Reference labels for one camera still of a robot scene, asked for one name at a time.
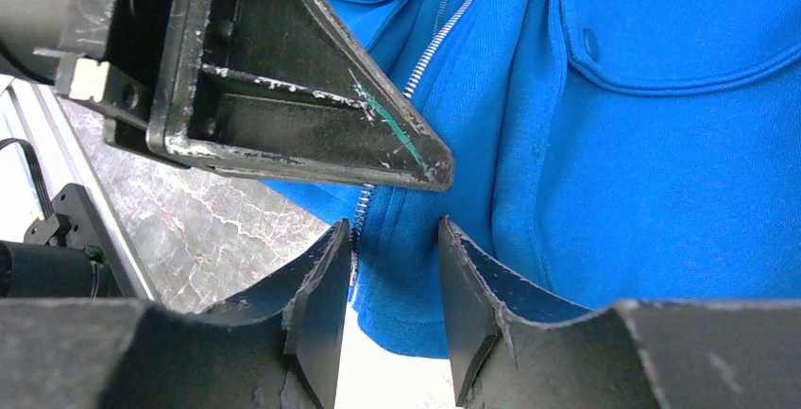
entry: black cable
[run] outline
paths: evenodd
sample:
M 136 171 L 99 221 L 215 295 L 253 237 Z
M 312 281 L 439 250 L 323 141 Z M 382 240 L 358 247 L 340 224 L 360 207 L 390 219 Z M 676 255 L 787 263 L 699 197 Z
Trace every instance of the black cable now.
M 26 156 L 27 169 L 30 172 L 30 178 L 33 179 L 33 185 L 36 189 L 36 197 L 39 199 L 39 205 L 42 207 L 44 218 L 49 218 L 55 213 L 53 210 L 53 202 L 50 201 L 50 195 L 47 194 L 47 186 L 44 185 L 44 176 L 42 168 L 39 166 L 39 159 L 36 158 L 36 151 L 33 146 L 26 140 L 21 138 L 6 138 L 0 140 L 0 150 L 8 145 L 17 144 L 23 149 Z

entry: blue hoodie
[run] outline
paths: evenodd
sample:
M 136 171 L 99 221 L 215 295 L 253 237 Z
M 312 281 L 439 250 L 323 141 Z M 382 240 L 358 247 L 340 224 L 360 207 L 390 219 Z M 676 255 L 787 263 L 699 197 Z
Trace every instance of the blue hoodie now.
M 376 188 L 359 242 L 381 346 L 447 356 L 442 215 L 590 308 L 801 298 L 801 0 L 331 1 L 400 88 L 447 34 L 412 104 L 455 184 Z M 269 185 L 354 221 L 360 188 Z

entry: black cylinder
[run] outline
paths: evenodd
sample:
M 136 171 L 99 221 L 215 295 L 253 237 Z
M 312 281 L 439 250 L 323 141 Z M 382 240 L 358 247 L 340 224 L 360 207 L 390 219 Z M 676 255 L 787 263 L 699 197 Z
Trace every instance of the black cylinder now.
M 56 49 L 70 0 L 0 0 L 0 74 L 53 83 L 59 61 L 34 55 Z
M 96 271 L 82 250 L 0 241 L 0 297 L 87 298 Z

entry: green marking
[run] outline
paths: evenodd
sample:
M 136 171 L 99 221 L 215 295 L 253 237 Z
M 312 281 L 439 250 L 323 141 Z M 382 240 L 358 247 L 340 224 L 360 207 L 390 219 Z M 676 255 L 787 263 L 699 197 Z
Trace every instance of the green marking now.
M 90 252 L 87 253 L 87 255 L 89 255 L 89 259 L 94 261 L 94 262 L 98 262 L 99 261 L 101 264 L 108 264 L 109 263 L 109 260 L 106 258 L 106 255 L 104 255 L 103 253 L 101 253 L 99 251 L 90 251 Z
M 354 89 L 356 90 L 356 93 L 359 94 L 359 97 L 363 98 L 365 102 L 367 102 L 367 104 L 376 113 L 378 113 L 378 115 L 381 116 L 384 121 L 386 121 L 386 123 L 392 129 L 392 132 L 395 133 L 395 136 L 398 137 L 398 140 L 400 140 L 400 143 L 403 145 L 403 147 L 409 151 L 409 154 L 412 155 L 412 158 L 415 159 L 415 162 L 420 165 L 420 168 L 422 168 L 423 173 L 425 173 L 428 181 L 434 182 L 431 168 L 429 168 L 429 166 L 423 161 L 422 156 L 420 156 L 418 149 L 415 147 L 415 144 L 412 143 L 412 139 L 409 138 L 409 135 L 403 131 L 398 122 L 395 121 L 395 118 L 389 114 L 389 111 L 385 110 L 381 103 L 362 87 L 362 84 L 359 83 L 359 80 L 356 79 L 356 76 L 353 74 L 353 72 L 350 72 L 350 76 L 353 77 L 353 81 L 356 82 Z

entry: scratch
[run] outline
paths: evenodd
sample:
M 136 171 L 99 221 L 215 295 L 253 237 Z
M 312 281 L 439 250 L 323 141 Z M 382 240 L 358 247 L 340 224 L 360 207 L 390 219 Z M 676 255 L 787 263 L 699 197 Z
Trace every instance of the scratch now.
M 198 266 L 196 266 L 196 265 L 192 266 L 192 270 L 189 271 L 189 277 L 186 278 L 186 283 L 184 283 L 183 286 L 181 286 L 181 288 L 176 292 L 176 294 L 173 295 L 173 297 L 171 297 L 170 300 L 165 303 L 166 306 L 168 306 L 168 307 L 173 306 L 173 303 L 176 301 L 176 299 L 178 297 L 180 297 L 180 295 L 183 294 L 184 291 L 186 291 L 186 288 L 190 288 L 193 291 L 195 291 L 195 294 L 197 296 L 200 295 L 200 293 L 197 292 L 197 289 L 195 288 L 195 286 L 192 284 L 192 277 L 195 275 L 195 272 L 197 271 L 197 269 L 198 269 Z
M 137 187 L 139 190 L 142 191 L 142 194 L 153 203 L 156 208 L 161 211 L 171 222 L 168 222 L 166 219 L 163 219 L 163 222 L 167 225 L 168 229 L 173 230 L 171 227 L 175 227 L 180 232 L 181 236 L 181 245 L 183 246 L 183 250 L 186 252 L 187 256 L 192 256 L 192 251 L 189 249 L 189 237 L 186 235 L 186 228 L 183 225 L 183 222 L 178 219 L 178 217 L 172 213 L 166 206 L 163 205 L 159 201 L 159 198 L 154 194 L 149 187 L 145 186 L 144 184 L 136 181 L 134 186 Z
M 711 351 L 707 355 L 709 356 L 709 363 L 718 371 L 726 386 L 735 393 L 742 393 L 742 386 L 735 380 L 737 371 L 720 355 Z
M 353 74 L 353 71 L 348 69 L 348 72 L 350 72 L 350 76 L 353 77 L 353 81 L 355 83 L 353 87 L 356 90 L 356 93 L 359 94 L 359 97 L 363 98 L 367 102 L 367 104 L 376 113 L 378 113 L 378 115 L 381 116 L 382 119 L 384 119 L 384 121 L 386 121 L 389 127 L 392 128 L 392 131 L 395 133 L 395 136 L 398 137 L 398 140 L 400 140 L 400 143 L 403 145 L 403 147 L 405 147 L 406 150 L 409 151 L 409 153 L 412 155 L 412 158 L 415 159 L 415 162 L 417 162 L 418 165 L 420 165 L 420 168 L 422 168 L 423 173 L 425 174 L 428 181 L 434 182 L 434 175 L 432 174 L 431 168 L 426 164 L 426 162 L 423 161 L 422 156 L 420 156 L 418 149 L 415 147 L 415 144 L 412 143 L 412 140 L 409 138 L 409 135 L 407 135 L 406 132 L 403 131 L 398 122 L 395 121 L 395 118 L 393 118 L 392 115 L 389 114 L 389 112 L 384 109 L 384 107 L 378 102 L 378 100 L 376 100 L 376 98 L 373 97 L 372 94 L 368 93 L 362 87 L 362 84 L 359 82 L 358 79 L 356 79 L 356 76 Z
M 274 255 L 280 255 L 280 253 L 273 247 L 274 244 L 270 240 L 272 238 L 272 233 L 269 236 L 265 236 L 264 234 L 262 234 L 262 233 L 260 233 L 258 231 L 250 231 L 245 227 L 245 225 L 242 222 L 240 222 L 238 220 L 228 219 L 224 215 L 218 213 L 214 209 L 214 207 L 213 207 L 213 205 L 212 205 L 212 203 L 210 201 L 204 199 L 202 194 L 199 194 L 197 191 L 192 190 L 192 188 L 189 187 L 189 184 L 183 178 L 182 175 L 176 175 L 176 177 L 174 179 L 172 179 L 170 182 L 172 182 L 176 186 L 178 186 L 180 188 L 180 190 L 182 190 L 185 194 L 187 194 L 191 199 L 193 199 L 194 201 L 197 201 L 198 203 L 200 203 L 200 205 L 203 206 L 206 209 L 206 211 L 209 213 L 209 215 L 213 219 L 217 220 L 218 222 L 222 223 L 223 225 L 231 225 L 231 226 L 235 227 L 237 235 L 243 236 L 243 237 L 246 237 L 246 238 L 249 238 L 249 239 L 254 239 L 254 240 L 257 240 L 259 242 L 262 242 L 262 243 L 264 243 L 264 245 L 267 248 L 269 248 L 270 251 L 273 252 Z M 281 212 L 278 215 L 276 215 L 275 213 L 270 213 L 270 212 L 266 212 L 266 211 L 260 210 L 260 209 L 256 208 L 255 206 L 252 206 L 252 205 L 248 205 L 248 206 L 252 207 L 253 209 L 255 209 L 257 211 L 259 211 L 260 214 L 263 215 L 266 218 L 275 217 L 277 223 L 281 222 L 281 215 L 283 214 L 283 212 Z

